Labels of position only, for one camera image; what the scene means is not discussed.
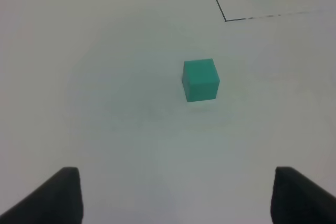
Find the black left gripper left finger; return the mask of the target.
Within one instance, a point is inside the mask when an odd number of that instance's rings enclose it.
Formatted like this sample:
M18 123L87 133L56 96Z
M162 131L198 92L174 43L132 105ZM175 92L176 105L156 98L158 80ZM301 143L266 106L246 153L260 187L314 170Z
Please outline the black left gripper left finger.
M79 169L64 167L11 209L1 223L82 223Z

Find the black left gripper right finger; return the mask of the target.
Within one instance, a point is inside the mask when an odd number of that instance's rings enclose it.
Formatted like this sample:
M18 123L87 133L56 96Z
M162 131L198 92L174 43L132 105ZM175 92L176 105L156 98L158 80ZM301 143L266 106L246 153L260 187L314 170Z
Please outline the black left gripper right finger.
M270 215L273 223L335 223L335 197L292 167L277 167Z

